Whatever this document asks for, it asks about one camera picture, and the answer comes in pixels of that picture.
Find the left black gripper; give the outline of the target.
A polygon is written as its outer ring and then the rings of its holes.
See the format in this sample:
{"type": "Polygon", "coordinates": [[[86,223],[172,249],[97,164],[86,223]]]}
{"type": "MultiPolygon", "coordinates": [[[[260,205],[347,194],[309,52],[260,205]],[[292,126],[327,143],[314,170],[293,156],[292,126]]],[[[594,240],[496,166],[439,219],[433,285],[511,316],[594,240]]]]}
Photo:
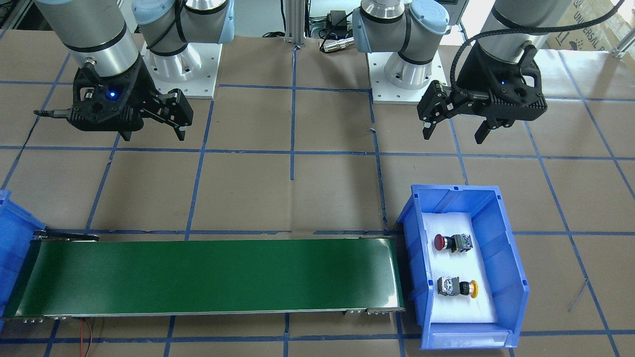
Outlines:
{"type": "MultiPolygon", "coordinates": [[[[497,128],[510,128],[515,120],[535,120],[546,112],[541,72],[534,61],[537,53],[530,44],[522,48],[518,63],[506,63],[489,55],[480,44],[470,50],[459,73],[459,88],[488,95],[474,104],[473,111],[478,116],[496,118],[481,123],[474,134],[476,144],[483,144],[497,128]]],[[[463,104],[463,94],[440,82],[431,82],[417,105],[423,138],[429,140],[436,125],[457,115],[463,104]]]]}

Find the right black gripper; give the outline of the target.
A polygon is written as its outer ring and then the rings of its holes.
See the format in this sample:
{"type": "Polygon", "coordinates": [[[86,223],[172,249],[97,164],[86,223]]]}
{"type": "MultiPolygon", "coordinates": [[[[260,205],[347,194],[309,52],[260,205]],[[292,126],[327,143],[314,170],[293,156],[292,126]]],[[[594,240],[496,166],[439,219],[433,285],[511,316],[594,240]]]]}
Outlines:
{"type": "Polygon", "coordinates": [[[129,142],[150,118],[172,127],[184,141],[193,109],[181,89],[159,94],[143,59],[109,77],[97,74],[96,61],[86,59],[73,79],[73,104],[67,121],[82,131],[118,132],[129,142]]]}

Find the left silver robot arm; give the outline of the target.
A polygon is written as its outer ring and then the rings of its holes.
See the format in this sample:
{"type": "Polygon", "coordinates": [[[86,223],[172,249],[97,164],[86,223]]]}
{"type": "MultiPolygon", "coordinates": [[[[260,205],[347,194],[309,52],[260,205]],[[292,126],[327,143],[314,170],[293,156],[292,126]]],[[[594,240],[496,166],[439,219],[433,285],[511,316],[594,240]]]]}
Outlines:
{"type": "Polygon", "coordinates": [[[497,0],[480,34],[452,61],[449,83],[407,79],[408,70],[428,70],[442,37],[450,30],[450,13],[435,0],[363,0],[352,12],[352,34],[359,52],[390,53],[387,77],[408,90],[426,88],[417,105],[428,140],[436,125],[457,115],[484,118],[474,137],[483,143],[498,128],[531,121],[548,108],[542,89],[538,49],[557,27],[569,0],[497,0]]]}

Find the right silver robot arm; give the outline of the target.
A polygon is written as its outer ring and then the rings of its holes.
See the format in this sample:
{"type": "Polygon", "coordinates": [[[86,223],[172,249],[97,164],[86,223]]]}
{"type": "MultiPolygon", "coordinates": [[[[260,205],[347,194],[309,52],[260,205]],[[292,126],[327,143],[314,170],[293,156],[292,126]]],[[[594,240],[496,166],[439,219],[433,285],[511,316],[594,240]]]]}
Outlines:
{"type": "Polygon", "coordinates": [[[180,141],[192,125],[186,90],[156,80],[204,78],[195,44],[223,45],[235,34],[233,0],[134,0],[131,9],[147,54],[115,0],[37,0],[35,5],[77,61],[72,104],[35,115],[64,119],[87,132],[116,132],[125,141],[146,119],[172,128],[180,141]]]}

